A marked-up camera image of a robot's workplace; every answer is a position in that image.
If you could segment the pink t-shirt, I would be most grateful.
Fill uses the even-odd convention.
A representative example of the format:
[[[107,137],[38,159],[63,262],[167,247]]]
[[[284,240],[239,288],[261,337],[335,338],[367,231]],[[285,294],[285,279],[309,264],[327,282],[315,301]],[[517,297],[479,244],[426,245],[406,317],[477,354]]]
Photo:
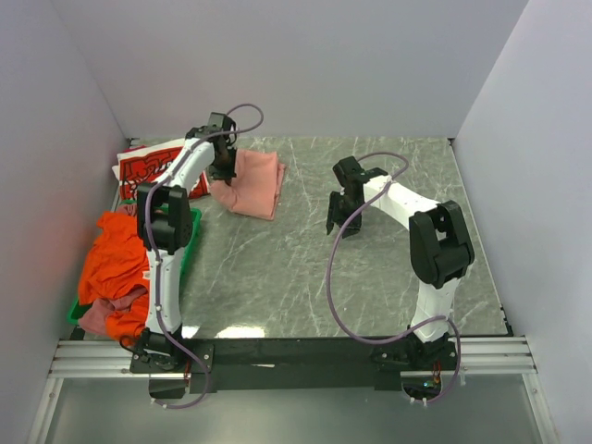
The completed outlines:
[[[239,149],[235,164],[236,177],[230,184],[212,179],[210,193],[231,213],[272,221],[285,169],[276,152]]]

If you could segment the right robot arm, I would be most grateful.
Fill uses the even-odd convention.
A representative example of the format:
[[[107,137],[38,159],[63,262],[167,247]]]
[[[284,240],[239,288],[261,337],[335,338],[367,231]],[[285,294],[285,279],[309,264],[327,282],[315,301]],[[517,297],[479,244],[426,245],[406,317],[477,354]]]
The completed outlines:
[[[364,338],[352,332],[331,302],[330,313],[340,329],[362,344],[380,346],[380,362],[403,369],[433,369],[446,358],[456,358],[459,342],[449,335],[458,332],[451,319],[456,290],[474,263],[475,249],[462,208],[454,201],[439,203],[397,183],[406,171],[393,173],[375,167],[365,169],[349,156],[332,167],[341,187],[329,195],[327,233],[336,236],[332,247],[357,234],[362,213],[369,207],[380,210],[407,229],[410,263],[419,280],[417,301],[410,326],[386,339]]]

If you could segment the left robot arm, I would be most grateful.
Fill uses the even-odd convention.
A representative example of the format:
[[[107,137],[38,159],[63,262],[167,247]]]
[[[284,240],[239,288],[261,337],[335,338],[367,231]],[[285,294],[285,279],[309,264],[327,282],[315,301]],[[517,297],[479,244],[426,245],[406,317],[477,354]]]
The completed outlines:
[[[208,123],[190,129],[177,157],[156,179],[137,190],[137,230],[149,261],[149,309],[134,358],[163,372],[184,365],[179,286],[182,260],[191,243],[193,218],[189,194],[212,168],[222,179],[234,177],[236,122],[213,113]]]

